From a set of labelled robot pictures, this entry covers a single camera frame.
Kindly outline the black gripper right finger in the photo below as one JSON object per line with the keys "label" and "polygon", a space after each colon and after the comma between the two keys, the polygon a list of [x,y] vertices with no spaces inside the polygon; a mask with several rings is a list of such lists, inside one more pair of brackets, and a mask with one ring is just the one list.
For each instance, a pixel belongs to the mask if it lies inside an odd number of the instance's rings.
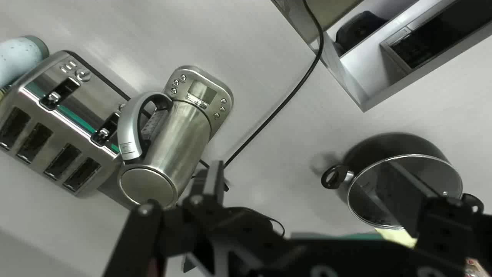
{"label": "black gripper right finger", "polygon": [[417,222],[415,251],[428,257],[481,257],[483,211],[485,203],[474,194],[425,200]]}

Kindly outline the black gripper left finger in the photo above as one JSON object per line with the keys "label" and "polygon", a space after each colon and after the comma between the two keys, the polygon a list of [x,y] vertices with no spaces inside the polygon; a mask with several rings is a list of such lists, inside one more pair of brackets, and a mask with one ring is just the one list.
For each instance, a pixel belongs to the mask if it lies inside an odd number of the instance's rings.
{"label": "black gripper left finger", "polygon": [[225,165],[212,161],[192,180],[188,197],[165,209],[157,200],[136,206],[116,243],[103,277],[162,277],[171,257],[208,249],[206,217],[222,209]]}

